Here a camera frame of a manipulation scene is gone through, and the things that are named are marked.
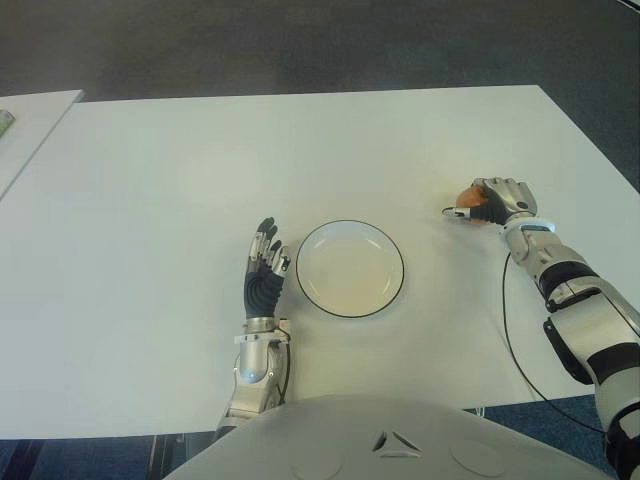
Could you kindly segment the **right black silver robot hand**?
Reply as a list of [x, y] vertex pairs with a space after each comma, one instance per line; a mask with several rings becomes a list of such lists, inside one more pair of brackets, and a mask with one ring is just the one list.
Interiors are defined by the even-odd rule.
[[512, 178], [476, 178], [442, 215], [477, 224], [504, 226], [521, 217], [535, 217], [537, 202], [525, 182]]

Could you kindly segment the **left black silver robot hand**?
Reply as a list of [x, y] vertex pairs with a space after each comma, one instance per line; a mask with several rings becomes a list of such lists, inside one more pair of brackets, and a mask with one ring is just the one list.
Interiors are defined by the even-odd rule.
[[258, 226], [249, 248], [243, 299], [246, 319], [272, 318], [275, 314], [291, 257], [281, 240], [273, 241], [278, 227], [273, 217]]

